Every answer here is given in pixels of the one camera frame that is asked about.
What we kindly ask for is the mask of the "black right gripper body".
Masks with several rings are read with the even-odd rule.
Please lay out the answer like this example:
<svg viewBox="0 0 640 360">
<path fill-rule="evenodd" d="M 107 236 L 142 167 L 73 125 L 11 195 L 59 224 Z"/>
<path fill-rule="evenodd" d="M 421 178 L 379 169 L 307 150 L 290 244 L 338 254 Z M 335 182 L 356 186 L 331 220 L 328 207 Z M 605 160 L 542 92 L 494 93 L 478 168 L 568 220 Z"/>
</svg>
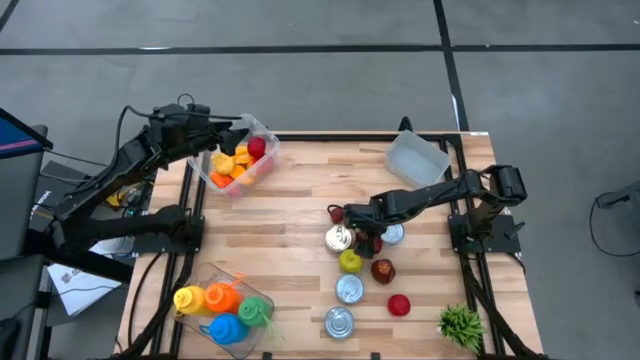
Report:
<svg viewBox="0 0 640 360">
<path fill-rule="evenodd" d="M 363 232 L 383 233 L 390 224 L 384 220 L 385 202 L 371 200 L 368 204 L 345 204 L 343 223 L 347 228 Z"/>
</svg>

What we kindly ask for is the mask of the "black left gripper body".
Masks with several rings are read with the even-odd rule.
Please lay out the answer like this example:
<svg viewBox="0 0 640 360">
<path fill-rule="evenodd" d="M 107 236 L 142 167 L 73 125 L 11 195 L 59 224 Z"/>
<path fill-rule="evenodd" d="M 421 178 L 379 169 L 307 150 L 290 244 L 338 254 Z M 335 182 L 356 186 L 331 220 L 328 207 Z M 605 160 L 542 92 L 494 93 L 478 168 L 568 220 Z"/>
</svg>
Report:
<svg viewBox="0 0 640 360">
<path fill-rule="evenodd" d="M 205 150 L 213 151 L 221 144 L 231 144 L 228 141 L 232 121 L 214 121 L 207 118 L 194 118 L 192 120 L 194 133 L 192 134 L 192 152 L 199 153 Z"/>
</svg>

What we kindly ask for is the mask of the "large dark red fruit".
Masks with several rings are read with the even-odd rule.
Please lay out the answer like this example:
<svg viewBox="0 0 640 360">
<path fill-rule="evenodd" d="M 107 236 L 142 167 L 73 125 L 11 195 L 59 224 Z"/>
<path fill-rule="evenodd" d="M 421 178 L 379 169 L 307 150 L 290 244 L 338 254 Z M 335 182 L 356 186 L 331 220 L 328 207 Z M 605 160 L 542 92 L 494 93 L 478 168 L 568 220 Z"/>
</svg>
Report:
<svg viewBox="0 0 640 360">
<path fill-rule="evenodd" d="M 366 259 L 372 259 L 379 254 L 383 248 L 381 236 L 375 232 L 356 233 L 356 241 L 354 244 L 354 252 Z"/>
</svg>

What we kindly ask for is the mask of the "small yellow toy fruit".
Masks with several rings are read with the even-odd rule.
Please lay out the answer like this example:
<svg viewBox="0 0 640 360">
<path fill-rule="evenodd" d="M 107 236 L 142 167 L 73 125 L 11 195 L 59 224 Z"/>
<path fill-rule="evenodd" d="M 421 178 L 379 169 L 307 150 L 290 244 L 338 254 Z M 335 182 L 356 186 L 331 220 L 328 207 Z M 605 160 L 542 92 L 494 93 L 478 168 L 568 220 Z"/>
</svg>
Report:
<svg viewBox="0 0 640 360">
<path fill-rule="evenodd" d="M 236 166 L 234 157 L 224 153 L 214 154 L 212 156 L 212 164 L 214 170 L 221 175 L 229 175 Z"/>
</svg>

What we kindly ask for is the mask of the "dark red brown apple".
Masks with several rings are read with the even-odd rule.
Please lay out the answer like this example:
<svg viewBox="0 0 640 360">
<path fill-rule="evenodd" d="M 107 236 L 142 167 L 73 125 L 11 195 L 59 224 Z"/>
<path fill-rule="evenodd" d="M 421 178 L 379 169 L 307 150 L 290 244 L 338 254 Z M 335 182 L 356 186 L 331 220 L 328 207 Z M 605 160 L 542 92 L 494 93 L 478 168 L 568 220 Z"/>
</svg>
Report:
<svg viewBox="0 0 640 360">
<path fill-rule="evenodd" d="M 375 281 L 386 285 L 394 280 L 396 269 L 391 260 L 379 259 L 371 264 L 371 275 Z"/>
</svg>

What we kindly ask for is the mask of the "gold top tin can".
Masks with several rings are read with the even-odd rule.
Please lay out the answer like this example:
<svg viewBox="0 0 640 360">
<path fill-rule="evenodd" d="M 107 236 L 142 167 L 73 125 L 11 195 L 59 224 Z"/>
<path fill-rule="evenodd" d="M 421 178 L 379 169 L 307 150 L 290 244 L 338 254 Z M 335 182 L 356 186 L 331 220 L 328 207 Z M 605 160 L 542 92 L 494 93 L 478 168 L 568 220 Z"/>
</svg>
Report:
<svg viewBox="0 0 640 360">
<path fill-rule="evenodd" d="M 334 252 L 341 253 L 349 249 L 353 244 L 353 232 L 342 224 L 332 226 L 325 234 L 326 247 Z"/>
</svg>

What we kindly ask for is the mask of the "silver top tin can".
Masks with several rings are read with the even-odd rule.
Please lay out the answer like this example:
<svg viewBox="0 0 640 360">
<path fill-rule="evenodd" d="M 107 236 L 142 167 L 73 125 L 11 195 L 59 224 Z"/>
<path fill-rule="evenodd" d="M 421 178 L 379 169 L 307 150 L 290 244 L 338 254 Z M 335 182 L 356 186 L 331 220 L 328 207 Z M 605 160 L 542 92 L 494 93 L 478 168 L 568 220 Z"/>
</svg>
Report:
<svg viewBox="0 0 640 360">
<path fill-rule="evenodd" d="M 381 235 L 382 241 L 386 245 L 397 245 L 405 236 L 404 226 L 402 224 L 394 224 L 387 227 L 386 231 Z"/>
</svg>

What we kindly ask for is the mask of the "green squeeze bottle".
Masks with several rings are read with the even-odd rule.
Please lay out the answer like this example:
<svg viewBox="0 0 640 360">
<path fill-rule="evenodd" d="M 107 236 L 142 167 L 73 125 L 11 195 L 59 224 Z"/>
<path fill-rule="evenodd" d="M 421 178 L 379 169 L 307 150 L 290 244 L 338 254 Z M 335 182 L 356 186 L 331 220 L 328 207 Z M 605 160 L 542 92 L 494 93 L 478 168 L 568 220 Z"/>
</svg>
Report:
<svg viewBox="0 0 640 360">
<path fill-rule="evenodd" d="M 263 329 L 272 338 L 282 340 L 282 334 L 271 320 L 274 306 L 262 297 L 247 297 L 239 305 L 237 316 L 250 327 Z"/>
</svg>

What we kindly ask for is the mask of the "orange squeeze bottle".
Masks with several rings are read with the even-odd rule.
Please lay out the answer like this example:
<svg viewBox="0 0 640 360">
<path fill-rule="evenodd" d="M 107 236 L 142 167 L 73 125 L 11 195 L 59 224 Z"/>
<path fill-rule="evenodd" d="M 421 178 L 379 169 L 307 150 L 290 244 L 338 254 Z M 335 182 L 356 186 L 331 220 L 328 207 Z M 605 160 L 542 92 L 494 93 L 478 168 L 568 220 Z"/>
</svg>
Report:
<svg viewBox="0 0 640 360">
<path fill-rule="evenodd" d="M 204 293 L 207 308 L 214 313 L 237 314 L 244 295 L 238 286 L 244 280 L 243 273 L 237 273 L 231 282 L 211 283 Z"/>
</svg>

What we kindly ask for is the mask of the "yellow squeeze bottle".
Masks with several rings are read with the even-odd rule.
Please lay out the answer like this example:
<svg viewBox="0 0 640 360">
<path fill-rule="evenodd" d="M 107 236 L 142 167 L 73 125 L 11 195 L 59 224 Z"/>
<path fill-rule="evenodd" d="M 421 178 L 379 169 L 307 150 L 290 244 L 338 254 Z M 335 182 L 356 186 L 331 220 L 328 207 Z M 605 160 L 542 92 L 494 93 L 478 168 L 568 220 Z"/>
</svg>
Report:
<svg viewBox="0 0 640 360">
<path fill-rule="evenodd" d="M 196 285 L 178 289 L 173 295 L 173 303 L 179 314 L 198 316 L 212 314 L 205 301 L 205 290 Z"/>
</svg>

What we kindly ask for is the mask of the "blue squeeze bottle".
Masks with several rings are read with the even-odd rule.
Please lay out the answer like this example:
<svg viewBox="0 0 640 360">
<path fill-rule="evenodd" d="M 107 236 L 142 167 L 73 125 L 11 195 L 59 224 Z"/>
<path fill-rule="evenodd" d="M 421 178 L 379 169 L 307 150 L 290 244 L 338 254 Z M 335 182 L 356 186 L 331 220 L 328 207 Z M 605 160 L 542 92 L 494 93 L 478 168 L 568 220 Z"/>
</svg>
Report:
<svg viewBox="0 0 640 360">
<path fill-rule="evenodd" d="M 218 345 L 239 343 L 249 335 L 249 327 L 229 313 L 218 315 L 209 325 L 200 325 L 199 329 Z"/>
</svg>

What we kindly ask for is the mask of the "green toy apple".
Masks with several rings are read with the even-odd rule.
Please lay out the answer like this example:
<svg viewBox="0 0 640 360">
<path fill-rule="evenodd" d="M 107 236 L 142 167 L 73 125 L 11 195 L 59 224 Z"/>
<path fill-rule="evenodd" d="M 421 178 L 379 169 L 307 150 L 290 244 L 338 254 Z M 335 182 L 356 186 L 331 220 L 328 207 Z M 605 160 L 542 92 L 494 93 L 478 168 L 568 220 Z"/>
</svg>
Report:
<svg viewBox="0 0 640 360">
<path fill-rule="evenodd" d="M 339 255 L 339 267 L 342 272 L 356 274 L 363 266 L 362 258 L 353 249 L 346 249 Z"/>
</svg>

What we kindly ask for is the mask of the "clear plastic bin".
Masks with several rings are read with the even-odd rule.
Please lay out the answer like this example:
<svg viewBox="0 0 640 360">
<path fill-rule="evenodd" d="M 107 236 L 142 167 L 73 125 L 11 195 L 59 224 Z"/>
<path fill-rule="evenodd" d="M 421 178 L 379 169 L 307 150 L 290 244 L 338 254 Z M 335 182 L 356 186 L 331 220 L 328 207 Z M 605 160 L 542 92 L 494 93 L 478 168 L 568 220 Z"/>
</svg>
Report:
<svg viewBox="0 0 640 360">
<path fill-rule="evenodd" d="M 266 141 L 266 153 L 262 157 L 272 157 L 275 160 L 275 166 L 278 159 L 278 153 L 280 150 L 279 139 L 268 130 L 262 123 L 250 114 L 242 114 L 240 120 L 232 120 L 232 130 L 248 128 L 249 134 L 243 139 L 243 141 L 236 145 L 246 145 L 251 137 L 262 137 Z M 216 194 L 224 195 L 227 198 L 227 187 L 224 189 L 217 188 L 210 180 L 210 173 L 215 171 L 212 164 L 212 156 L 216 153 L 222 153 L 220 148 L 217 147 L 213 151 L 201 152 L 197 157 L 191 157 L 187 159 L 188 165 L 191 167 L 195 175 L 198 175 L 206 185 Z"/>
<path fill-rule="evenodd" d="M 204 263 L 192 272 L 186 284 L 181 288 L 196 285 L 205 290 L 211 283 L 231 282 L 236 274 L 229 274 L 211 263 Z M 249 286 L 244 280 L 238 286 L 238 289 L 244 295 L 244 299 L 247 297 L 262 297 L 270 302 L 274 306 L 274 312 L 271 317 L 273 322 L 275 305 L 270 297 Z M 249 327 L 249 335 L 244 341 L 230 345 L 218 345 L 211 337 L 204 335 L 199 326 L 209 325 L 221 314 L 224 313 L 212 312 L 209 316 L 179 314 L 175 309 L 174 303 L 172 304 L 171 317 L 176 323 L 183 326 L 183 335 L 181 337 L 180 350 L 178 351 L 180 359 L 246 360 L 259 351 L 270 352 L 284 343 L 284 338 L 282 340 L 274 339 L 263 329 Z"/>
</svg>

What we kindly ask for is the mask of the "red label tin can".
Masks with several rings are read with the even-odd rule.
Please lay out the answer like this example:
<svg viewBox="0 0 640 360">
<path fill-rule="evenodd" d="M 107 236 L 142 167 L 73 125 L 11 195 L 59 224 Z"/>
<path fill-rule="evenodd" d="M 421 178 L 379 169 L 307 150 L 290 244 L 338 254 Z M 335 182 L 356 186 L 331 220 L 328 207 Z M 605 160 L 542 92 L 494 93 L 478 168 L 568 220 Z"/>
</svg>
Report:
<svg viewBox="0 0 640 360">
<path fill-rule="evenodd" d="M 335 293 L 342 303 L 356 304 L 364 296 L 364 284 L 358 276 L 345 274 L 336 281 Z"/>
</svg>

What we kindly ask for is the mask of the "grey plastic bin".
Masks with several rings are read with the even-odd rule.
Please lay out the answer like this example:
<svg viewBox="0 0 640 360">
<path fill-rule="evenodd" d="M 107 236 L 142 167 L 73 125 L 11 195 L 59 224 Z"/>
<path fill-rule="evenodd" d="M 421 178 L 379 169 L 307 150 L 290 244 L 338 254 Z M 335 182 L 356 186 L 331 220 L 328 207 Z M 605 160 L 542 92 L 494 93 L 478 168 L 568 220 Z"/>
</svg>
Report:
<svg viewBox="0 0 640 360">
<path fill-rule="evenodd" d="M 404 130 L 385 152 L 385 168 L 414 189 L 436 184 L 451 165 L 449 155 Z"/>
</svg>

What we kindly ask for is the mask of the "green label tuna can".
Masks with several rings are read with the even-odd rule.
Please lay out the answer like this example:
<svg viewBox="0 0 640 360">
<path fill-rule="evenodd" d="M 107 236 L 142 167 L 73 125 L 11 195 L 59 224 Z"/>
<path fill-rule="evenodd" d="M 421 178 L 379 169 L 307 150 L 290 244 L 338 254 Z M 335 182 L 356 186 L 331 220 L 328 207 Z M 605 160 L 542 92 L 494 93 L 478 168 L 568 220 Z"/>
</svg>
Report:
<svg viewBox="0 0 640 360">
<path fill-rule="evenodd" d="M 334 339 L 346 339 L 353 334 L 355 320 L 351 311 L 345 307 L 329 309 L 324 318 L 326 333 Z"/>
</svg>

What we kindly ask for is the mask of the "small green potted plant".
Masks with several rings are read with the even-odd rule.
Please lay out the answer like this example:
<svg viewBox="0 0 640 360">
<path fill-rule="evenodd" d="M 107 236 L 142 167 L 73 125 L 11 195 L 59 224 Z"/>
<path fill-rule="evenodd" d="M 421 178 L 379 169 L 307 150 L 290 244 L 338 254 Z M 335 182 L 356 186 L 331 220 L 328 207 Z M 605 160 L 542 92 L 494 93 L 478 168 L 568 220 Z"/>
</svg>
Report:
<svg viewBox="0 0 640 360">
<path fill-rule="evenodd" d="M 477 312 L 466 305 L 448 305 L 440 312 L 440 333 L 460 348 L 479 354 L 485 328 Z"/>
</svg>

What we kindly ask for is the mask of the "white plastic bottle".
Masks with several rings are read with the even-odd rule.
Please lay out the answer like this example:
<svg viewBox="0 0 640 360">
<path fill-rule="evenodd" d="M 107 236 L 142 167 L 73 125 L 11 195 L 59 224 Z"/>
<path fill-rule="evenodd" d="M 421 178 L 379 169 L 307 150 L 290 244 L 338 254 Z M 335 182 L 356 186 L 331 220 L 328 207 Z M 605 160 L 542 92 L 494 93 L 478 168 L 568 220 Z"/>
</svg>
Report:
<svg viewBox="0 0 640 360">
<path fill-rule="evenodd" d="M 134 239 L 130 236 L 101 240 L 95 249 L 101 254 L 126 255 L 133 251 Z"/>
</svg>

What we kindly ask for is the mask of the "black equipment stand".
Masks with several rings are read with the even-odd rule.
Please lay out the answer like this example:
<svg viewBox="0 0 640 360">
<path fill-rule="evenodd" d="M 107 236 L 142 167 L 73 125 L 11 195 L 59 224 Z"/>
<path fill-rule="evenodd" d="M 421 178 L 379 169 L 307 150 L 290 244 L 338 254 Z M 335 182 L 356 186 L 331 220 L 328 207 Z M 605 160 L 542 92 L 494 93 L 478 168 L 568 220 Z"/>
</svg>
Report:
<svg viewBox="0 0 640 360">
<path fill-rule="evenodd" d="M 49 161 L 38 173 L 29 229 L 24 253 L 43 255 L 51 263 L 65 265 L 107 279 L 129 283 L 133 266 L 111 257 L 111 252 L 100 256 L 90 250 L 63 252 L 47 236 L 46 230 L 54 217 L 53 208 L 63 195 L 74 190 L 89 176 L 55 161 Z"/>
</svg>

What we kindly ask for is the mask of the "blue screen computer monitor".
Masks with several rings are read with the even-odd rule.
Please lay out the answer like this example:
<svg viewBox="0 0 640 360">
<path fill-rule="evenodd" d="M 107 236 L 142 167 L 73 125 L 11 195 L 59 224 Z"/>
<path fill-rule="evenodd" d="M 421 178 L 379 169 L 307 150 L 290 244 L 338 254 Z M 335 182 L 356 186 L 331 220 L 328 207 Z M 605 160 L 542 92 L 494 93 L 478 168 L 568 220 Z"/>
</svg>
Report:
<svg viewBox="0 0 640 360">
<path fill-rule="evenodd" d="M 0 159 L 42 153 L 52 149 L 53 143 L 44 135 L 0 107 Z"/>
</svg>

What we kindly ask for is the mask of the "grey cart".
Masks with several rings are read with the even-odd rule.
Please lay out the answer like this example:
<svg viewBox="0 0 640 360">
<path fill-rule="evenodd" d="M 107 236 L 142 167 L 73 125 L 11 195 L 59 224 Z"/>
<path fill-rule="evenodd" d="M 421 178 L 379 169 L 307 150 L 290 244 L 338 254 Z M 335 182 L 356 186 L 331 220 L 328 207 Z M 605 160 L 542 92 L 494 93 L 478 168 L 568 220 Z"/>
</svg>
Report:
<svg viewBox="0 0 640 360">
<path fill-rule="evenodd" d="M 0 159 L 0 261 L 23 253 L 42 153 Z"/>
</svg>

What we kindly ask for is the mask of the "white paper sheet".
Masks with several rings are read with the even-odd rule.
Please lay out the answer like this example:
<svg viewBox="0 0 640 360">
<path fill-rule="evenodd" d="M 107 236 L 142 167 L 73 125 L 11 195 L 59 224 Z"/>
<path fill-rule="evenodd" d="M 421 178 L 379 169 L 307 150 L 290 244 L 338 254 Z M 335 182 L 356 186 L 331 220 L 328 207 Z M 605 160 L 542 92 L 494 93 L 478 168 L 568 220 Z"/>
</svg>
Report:
<svg viewBox="0 0 640 360">
<path fill-rule="evenodd" d="M 69 316 L 78 315 L 122 285 L 121 282 L 59 264 L 48 266 L 47 271 Z"/>
</svg>

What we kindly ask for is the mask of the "grey floor object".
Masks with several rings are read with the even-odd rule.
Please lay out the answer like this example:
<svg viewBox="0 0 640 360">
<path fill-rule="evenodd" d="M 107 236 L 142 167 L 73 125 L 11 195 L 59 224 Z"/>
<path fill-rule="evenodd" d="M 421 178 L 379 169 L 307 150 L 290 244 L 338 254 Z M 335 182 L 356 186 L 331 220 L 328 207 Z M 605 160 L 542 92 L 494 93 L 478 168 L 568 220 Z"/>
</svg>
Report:
<svg viewBox="0 0 640 360">
<path fill-rule="evenodd" d="M 596 200 L 601 209 L 610 209 L 618 203 L 629 203 L 633 209 L 640 210 L 640 180 L 616 191 L 606 192 Z"/>
</svg>

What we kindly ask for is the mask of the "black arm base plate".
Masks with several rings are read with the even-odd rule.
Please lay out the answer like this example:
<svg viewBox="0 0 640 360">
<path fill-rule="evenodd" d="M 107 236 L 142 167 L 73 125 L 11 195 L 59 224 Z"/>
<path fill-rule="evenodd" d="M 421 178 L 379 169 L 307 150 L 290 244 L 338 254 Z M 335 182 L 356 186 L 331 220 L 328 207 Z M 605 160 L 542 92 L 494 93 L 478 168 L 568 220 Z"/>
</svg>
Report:
<svg viewBox="0 0 640 360">
<path fill-rule="evenodd" d="M 491 222 L 491 230 L 483 236 L 472 236 L 466 226 L 466 217 L 453 215 L 448 219 L 452 248 L 464 253 L 507 253 L 521 251 L 518 232 L 525 223 L 514 223 L 511 215 L 498 215 Z"/>
<path fill-rule="evenodd" d="M 205 218 L 191 216 L 187 223 L 173 235 L 147 233 L 136 236 L 133 243 L 134 253 L 196 253 L 201 248 Z"/>
</svg>

